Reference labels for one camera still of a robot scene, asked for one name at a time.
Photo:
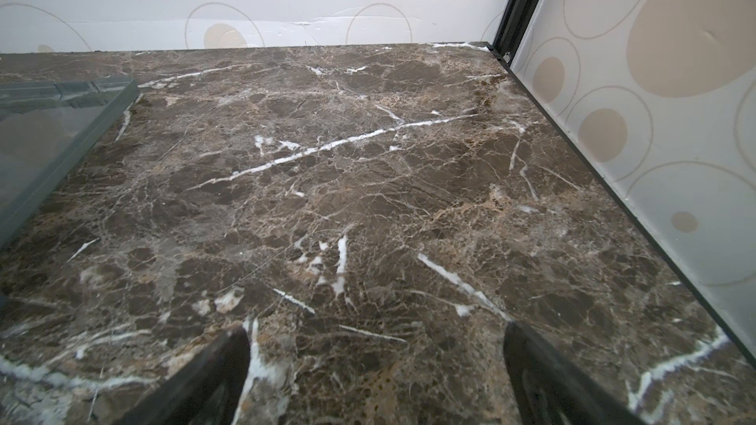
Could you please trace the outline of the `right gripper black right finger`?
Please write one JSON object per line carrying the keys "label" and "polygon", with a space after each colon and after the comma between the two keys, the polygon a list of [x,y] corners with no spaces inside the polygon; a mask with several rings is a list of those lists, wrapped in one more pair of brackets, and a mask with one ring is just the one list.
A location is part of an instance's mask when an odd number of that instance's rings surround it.
{"label": "right gripper black right finger", "polygon": [[503,356],[524,424],[643,422],[523,322],[507,325]]}

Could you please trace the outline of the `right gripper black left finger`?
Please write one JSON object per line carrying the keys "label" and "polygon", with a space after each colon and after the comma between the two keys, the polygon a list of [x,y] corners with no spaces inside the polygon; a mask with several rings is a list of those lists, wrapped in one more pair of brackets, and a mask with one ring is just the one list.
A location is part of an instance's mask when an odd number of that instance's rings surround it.
{"label": "right gripper black left finger", "polygon": [[232,424],[250,365],[244,328],[223,331],[118,424]]}

